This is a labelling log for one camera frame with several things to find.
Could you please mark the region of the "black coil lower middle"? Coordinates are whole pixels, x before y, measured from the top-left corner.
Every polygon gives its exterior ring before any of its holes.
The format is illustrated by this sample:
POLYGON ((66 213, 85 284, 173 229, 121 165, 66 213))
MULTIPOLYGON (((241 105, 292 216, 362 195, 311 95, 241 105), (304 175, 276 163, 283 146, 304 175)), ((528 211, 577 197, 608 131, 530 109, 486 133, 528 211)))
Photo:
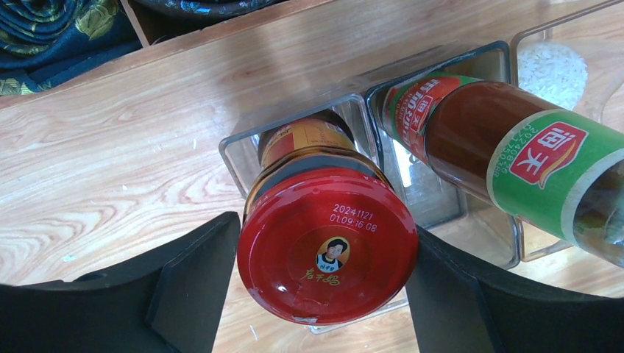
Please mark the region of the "black coil lower middle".
POLYGON ((280 1, 140 0, 138 3, 170 17, 227 20, 279 4, 280 1))

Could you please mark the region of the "red lid chili jar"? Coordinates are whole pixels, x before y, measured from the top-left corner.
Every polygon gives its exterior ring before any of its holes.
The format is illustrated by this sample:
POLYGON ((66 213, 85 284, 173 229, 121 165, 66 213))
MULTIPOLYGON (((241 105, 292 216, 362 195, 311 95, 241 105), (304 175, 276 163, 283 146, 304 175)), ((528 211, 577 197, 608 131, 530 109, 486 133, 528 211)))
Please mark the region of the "red lid chili jar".
POLYGON ((332 110, 261 133, 237 263, 271 314, 327 326, 393 299, 416 265, 413 217, 332 110))

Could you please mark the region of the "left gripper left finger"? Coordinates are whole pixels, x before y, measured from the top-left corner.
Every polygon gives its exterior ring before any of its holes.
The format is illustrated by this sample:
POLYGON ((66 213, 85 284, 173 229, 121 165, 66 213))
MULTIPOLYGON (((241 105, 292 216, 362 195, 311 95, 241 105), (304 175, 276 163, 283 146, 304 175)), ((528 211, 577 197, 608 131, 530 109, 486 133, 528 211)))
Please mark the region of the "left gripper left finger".
POLYGON ((187 235, 79 278, 1 287, 3 352, 211 352, 240 220, 187 235))

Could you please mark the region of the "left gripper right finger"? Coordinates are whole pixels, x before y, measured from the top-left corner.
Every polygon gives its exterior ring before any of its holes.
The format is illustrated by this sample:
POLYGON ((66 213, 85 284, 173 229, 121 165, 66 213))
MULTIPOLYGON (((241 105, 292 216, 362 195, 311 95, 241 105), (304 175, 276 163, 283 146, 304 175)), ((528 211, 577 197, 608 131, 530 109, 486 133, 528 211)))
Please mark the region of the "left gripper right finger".
POLYGON ((503 270, 418 228, 405 289, 421 352, 621 352, 623 300, 503 270))

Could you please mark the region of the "yellow cap sauce bottle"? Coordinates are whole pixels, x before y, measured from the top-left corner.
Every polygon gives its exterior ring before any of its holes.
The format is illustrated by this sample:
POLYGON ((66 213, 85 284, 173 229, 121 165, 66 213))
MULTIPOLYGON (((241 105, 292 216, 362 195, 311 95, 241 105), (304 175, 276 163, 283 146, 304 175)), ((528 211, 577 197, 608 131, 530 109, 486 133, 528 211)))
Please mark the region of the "yellow cap sauce bottle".
POLYGON ((623 265, 623 134, 505 82, 434 71, 384 98, 382 124, 443 180, 623 265))

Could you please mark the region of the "wooden compartment tray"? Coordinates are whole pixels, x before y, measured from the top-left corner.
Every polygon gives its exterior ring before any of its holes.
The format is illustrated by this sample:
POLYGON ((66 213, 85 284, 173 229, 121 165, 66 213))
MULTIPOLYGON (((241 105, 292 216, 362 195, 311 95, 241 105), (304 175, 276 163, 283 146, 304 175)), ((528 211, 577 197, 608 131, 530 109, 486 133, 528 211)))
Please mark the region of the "wooden compartment tray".
POLYGON ((230 19, 220 24, 198 29, 193 32, 169 39, 163 43, 156 43, 143 47, 130 54, 119 57, 91 71, 88 71, 74 79, 71 79, 51 90, 43 93, 34 93, 24 96, 2 96, 1 109, 18 107, 38 99, 47 99, 56 93, 94 83, 100 79, 120 74, 125 71, 158 61, 160 59, 178 54, 183 51, 194 49, 206 43, 220 40, 228 36, 254 29, 264 24, 273 23, 279 19, 287 18, 297 13, 325 5, 326 1, 285 1, 265 7, 252 13, 230 19))

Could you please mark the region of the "large silver lid jar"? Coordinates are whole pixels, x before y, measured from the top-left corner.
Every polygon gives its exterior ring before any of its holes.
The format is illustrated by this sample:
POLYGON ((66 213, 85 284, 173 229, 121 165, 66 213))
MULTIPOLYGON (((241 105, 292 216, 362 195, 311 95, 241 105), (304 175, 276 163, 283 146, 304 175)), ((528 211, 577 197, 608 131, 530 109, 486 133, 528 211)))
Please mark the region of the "large silver lid jar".
POLYGON ((518 51, 517 73, 521 89, 568 110, 579 103, 589 80, 583 57, 568 46, 548 41, 518 51))

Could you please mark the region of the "clear plastic organizer bin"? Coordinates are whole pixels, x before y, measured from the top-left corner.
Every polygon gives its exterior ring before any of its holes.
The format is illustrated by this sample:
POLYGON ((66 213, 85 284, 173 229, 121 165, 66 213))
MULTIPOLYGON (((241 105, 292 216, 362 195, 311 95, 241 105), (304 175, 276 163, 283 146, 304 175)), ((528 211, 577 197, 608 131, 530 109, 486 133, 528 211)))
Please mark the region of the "clear plastic organizer bin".
POLYGON ((439 178, 423 162, 416 161, 382 128, 382 102, 392 85, 434 70, 518 85, 518 51, 525 45, 548 41, 568 46, 583 57, 589 80, 581 100, 571 111, 602 124, 603 94, 592 87, 598 80, 596 67, 607 68, 615 61, 623 53, 623 42, 574 37, 581 22, 595 20, 598 11, 621 14, 623 3, 605 1, 543 23, 521 32, 513 43, 507 43, 502 34, 477 37, 478 26, 474 21, 445 24, 438 32, 417 35, 414 43, 417 52, 410 57, 353 77, 340 88, 286 99, 278 107, 242 118, 231 136, 220 143, 219 151, 238 189, 247 198, 260 173, 261 133, 321 110, 332 110, 347 123, 356 149, 384 172, 418 222, 495 265, 513 268, 522 256, 521 220, 477 200, 439 178))

